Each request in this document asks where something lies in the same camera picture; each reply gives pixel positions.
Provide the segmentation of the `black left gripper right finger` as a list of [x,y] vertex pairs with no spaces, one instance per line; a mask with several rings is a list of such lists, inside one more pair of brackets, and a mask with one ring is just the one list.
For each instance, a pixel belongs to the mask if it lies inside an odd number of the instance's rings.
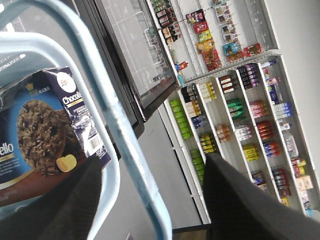
[[206,157],[203,196],[214,240],[318,240],[320,224],[259,189],[219,154]]

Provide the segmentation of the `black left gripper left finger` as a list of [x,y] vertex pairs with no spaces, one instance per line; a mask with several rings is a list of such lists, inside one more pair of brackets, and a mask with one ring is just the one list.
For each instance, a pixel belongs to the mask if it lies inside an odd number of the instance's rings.
[[91,156],[51,191],[0,222],[2,240],[86,240],[102,189],[102,168]]

